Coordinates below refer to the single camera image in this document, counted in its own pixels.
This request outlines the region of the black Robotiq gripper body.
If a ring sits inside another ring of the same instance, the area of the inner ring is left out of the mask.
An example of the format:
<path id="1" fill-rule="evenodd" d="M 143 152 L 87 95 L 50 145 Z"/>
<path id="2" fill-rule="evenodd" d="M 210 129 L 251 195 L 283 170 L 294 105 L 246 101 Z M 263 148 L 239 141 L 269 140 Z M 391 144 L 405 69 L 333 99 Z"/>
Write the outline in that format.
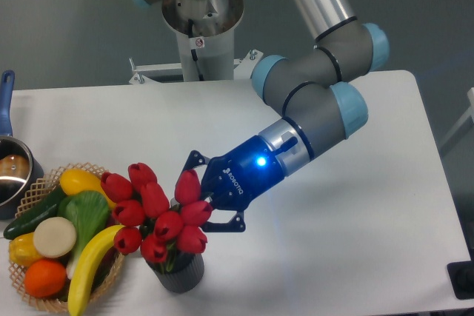
<path id="1" fill-rule="evenodd" d="M 271 149 L 261 136 L 254 135 L 225 155 L 211 158 L 201 180 L 201 196 L 211 198 L 214 209 L 244 211 L 252 200 L 284 179 L 278 157 L 288 149 L 288 142 Z"/>

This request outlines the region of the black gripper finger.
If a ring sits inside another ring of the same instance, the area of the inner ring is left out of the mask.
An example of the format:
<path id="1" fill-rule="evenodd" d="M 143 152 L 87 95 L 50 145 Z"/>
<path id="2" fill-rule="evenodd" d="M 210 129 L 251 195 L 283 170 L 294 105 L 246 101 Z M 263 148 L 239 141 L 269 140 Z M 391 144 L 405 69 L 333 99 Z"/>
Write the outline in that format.
<path id="1" fill-rule="evenodd" d="M 241 233 L 246 229 L 244 212 L 214 210 L 201 229 L 209 233 Z"/>
<path id="2" fill-rule="evenodd" d="M 203 155 L 198 150 L 192 150 L 184 163 L 178 182 L 207 183 L 210 177 L 208 172 L 209 164 L 209 157 Z"/>

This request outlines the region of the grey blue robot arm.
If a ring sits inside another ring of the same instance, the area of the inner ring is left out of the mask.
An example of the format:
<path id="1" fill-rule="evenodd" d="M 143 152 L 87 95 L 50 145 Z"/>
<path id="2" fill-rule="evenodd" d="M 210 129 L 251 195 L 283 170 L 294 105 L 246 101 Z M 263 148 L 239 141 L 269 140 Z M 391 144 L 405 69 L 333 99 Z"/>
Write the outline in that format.
<path id="1" fill-rule="evenodd" d="M 234 31 L 243 0 L 133 0 L 160 3 L 176 34 L 185 81 L 236 78 Z M 201 196 L 217 210 L 234 212 L 226 223 L 206 222 L 206 232 L 242 232 L 251 201 L 292 175 L 367 123 L 368 109 L 355 78 L 388 59 L 387 36 L 362 24 L 347 0 L 294 0 L 314 49 L 292 61 L 249 57 L 240 67 L 261 100 L 279 119 L 227 154 L 205 158 L 191 152 L 186 169 L 205 167 Z"/>

